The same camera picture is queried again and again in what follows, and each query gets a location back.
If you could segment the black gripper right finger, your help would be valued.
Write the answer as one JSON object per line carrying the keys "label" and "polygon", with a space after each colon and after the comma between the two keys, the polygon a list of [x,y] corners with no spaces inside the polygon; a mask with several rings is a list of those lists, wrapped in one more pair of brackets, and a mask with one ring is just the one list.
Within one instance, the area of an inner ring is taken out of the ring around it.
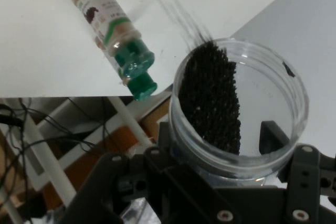
{"label": "black gripper right finger", "polygon": [[320,196],[335,203],[335,158],[311,145],[293,145],[274,121],[260,125],[259,151],[267,161],[262,178],[277,177],[286,189],[259,197],[260,223],[335,223],[335,212],[320,205]]}

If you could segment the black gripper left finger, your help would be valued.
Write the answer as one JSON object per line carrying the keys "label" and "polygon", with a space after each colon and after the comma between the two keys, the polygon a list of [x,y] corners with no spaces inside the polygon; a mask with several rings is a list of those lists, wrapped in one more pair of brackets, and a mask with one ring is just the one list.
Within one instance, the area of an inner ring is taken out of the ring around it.
{"label": "black gripper left finger", "polygon": [[62,223],[122,223],[133,200],[144,198],[161,223],[241,223],[241,215],[188,165],[169,153],[169,124],[156,146],[128,158],[100,158],[67,208]]}

